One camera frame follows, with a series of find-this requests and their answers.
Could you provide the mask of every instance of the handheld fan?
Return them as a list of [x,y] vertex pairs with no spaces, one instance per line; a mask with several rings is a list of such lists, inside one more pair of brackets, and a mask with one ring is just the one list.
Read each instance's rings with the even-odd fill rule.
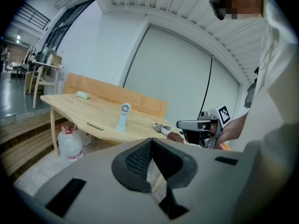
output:
[[116,127],[117,130],[125,131],[126,130],[126,121],[129,111],[131,110],[131,105],[129,103],[124,103],[121,105],[121,116]]

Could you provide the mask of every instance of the green object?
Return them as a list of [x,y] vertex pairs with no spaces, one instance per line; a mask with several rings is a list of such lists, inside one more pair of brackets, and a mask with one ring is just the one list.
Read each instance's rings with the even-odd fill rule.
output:
[[88,94],[84,91],[77,91],[76,96],[81,97],[83,99],[89,99],[90,98],[90,94]]

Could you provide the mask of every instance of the person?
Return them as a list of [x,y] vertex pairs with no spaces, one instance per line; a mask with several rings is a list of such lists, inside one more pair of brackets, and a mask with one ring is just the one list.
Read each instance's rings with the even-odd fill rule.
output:
[[209,3],[219,20],[261,17],[267,21],[250,110],[232,120],[217,141],[218,148],[224,149],[221,143],[238,139],[234,150],[243,151],[250,141],[260,140],[284,124],[299,122],[298,38],[274,0]]
[[3,69],[3,63],[5,62],[6,60],[6,56],[7,56],[7,45],[4,44],[4,50],[3,52],[1,53],[1,58],[0,58],[0,72],[2,72],[2,69]]
[[7,71],[8,62],[9,62],[10,52],[7,50],[6,60],[5,60],[5,70]]

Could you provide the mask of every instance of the wooden floor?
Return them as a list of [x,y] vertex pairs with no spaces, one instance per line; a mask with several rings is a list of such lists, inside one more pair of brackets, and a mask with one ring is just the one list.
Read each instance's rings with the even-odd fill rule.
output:
[[[56,125],[65,121],[65,118],[56,116]],[[50,114],[2,127],[0,137],[0,160],[13,181],[54,149]]]

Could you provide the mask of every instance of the wooden platform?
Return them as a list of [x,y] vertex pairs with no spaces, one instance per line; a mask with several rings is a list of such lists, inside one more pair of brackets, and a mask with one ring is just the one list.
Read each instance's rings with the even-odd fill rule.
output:
[[[57,115],[56,125],[66,121]],[[0,160],[13,182],[54,149],[50,114],[4,126],[0,128],[0,137]]]

